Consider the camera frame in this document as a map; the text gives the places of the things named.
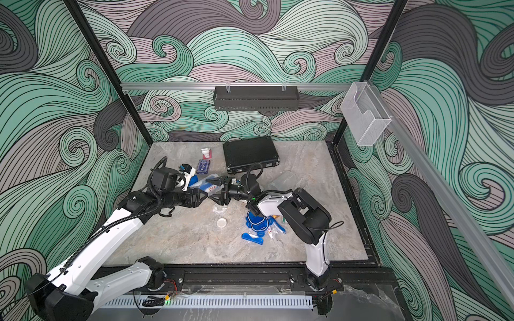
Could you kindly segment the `blue-lid container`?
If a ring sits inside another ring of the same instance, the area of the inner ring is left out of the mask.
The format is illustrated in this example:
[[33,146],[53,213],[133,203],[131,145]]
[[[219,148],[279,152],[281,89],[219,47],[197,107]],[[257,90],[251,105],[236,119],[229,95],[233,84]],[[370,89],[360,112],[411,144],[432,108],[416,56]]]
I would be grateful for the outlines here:
[[286,191],[294,189],[299,182],[298,176],[291,171],[285,171],[268,184],[267,189]]
[[218,179],[220,176],[218,174],[211,174],[207,177],[204,177],[203,179],[199,179],[198,182],[190,185],[190,188],[195,189],[198,188],[204,192],[206,192],[208,195],[213,195],[216,193],[219,193],[222,190],[222,186],[215,185],[213,183],[210,183],[210,179]]

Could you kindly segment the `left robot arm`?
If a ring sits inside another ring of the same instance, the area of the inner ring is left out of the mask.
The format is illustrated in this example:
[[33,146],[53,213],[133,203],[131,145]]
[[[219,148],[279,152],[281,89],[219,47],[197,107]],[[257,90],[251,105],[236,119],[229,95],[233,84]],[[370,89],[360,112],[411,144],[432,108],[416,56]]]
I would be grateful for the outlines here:
[[162,209],[196,208],[207,197],[198,188],[156,195],[130,193],[68,259],[46,275],[34,274],[26,282],[33,312],[43,320],[87,320],[101,306],[131,290],[161,290],[166,278],[164,266],[149,256],[104,277],[95,278],[95,274],[130,235]]

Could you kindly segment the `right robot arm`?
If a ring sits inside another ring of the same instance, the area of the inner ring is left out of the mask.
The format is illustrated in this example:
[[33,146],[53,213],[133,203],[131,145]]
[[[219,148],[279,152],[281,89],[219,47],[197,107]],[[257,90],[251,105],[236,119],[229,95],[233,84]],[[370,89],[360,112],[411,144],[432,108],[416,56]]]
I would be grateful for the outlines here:
[[262,190],[257,176],[247,174],[241,180],[223,176],[207,180],[221,188],[210,197],[221,206],[231,200],[245,201],[248,212],[262,218],[285,218],[294,234],[305,244],[307,284],[315,291],[323,290],[329,279],[330,262],[325,251],[327,232],[331,229],[331,215],[303,188]]

